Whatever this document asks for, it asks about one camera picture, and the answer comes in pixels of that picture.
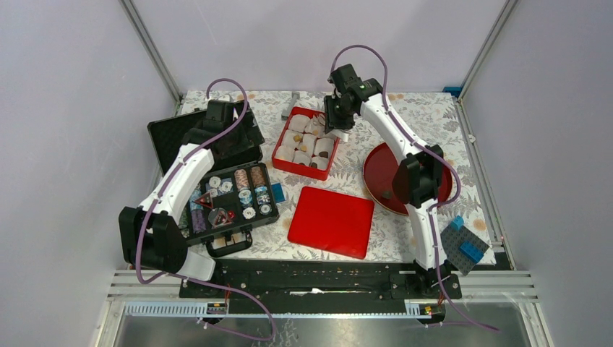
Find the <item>silver tweezers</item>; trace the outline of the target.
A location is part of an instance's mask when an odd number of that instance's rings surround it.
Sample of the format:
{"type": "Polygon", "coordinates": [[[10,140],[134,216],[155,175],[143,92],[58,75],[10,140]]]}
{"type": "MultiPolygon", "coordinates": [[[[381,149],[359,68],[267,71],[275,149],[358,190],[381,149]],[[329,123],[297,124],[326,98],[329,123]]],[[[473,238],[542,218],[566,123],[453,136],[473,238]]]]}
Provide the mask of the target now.
{"type": "Polygon", "coordinates": [[[347,142],[349,140],[350,132],[348,130],[335,129],[331,131],[340,141],[347,142]]]}

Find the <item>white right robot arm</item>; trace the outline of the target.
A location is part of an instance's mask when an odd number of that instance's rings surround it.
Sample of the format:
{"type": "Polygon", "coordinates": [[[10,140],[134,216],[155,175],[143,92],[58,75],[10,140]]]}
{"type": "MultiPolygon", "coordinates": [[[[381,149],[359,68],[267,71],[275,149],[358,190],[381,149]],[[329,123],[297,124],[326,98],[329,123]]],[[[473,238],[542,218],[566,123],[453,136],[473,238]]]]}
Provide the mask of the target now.
{"type": "Polygon", "coordinates": [[[421,296],[432,298],[443,288],[434,271],[445,258],[437,222],[439,190],[447,162],[438,145],[430,146],[402,120],[376,79],[362,80],[350,64],[333,68],[327,81],[332,95],[324,98],[325,133],[346,140],[346,132],[360,116],[370,123],[390,148],[397,162],[392,188],[411,221],[416,239],[415,261],[423,268],[414,281],[421,296]]]}

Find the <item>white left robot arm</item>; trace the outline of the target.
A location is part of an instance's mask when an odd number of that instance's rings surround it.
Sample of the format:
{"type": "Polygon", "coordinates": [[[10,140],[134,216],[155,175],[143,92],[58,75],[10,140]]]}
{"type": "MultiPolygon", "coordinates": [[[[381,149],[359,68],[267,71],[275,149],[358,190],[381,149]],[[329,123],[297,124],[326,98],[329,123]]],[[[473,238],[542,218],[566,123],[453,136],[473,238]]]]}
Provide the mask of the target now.
{"type": "Polygon", "coordinates": [[[224,278],[217,258],[252,245],[254,228],[276,222],[262,162],[264,137],[244,101],[211,100],[201,111],[148,125],[163,178],[136,207],[119,214],[124,259],[131,265],[196,280],[208,297],[224,278]]]}

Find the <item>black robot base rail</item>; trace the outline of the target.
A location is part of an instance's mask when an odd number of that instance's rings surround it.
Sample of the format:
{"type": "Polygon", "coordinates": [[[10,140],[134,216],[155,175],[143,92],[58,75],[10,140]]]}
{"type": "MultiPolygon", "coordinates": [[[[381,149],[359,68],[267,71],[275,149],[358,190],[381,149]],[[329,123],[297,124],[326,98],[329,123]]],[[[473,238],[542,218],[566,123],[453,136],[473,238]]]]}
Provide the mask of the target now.
{"type": "Polygon", "coordinates": [[[241,289],[273,314],[404,314],[407,300],[436,304],[441,289],[461,299],[459,278],[446,266],[410,262],[325,262],[219,259],[213,284],[241,289]]]}

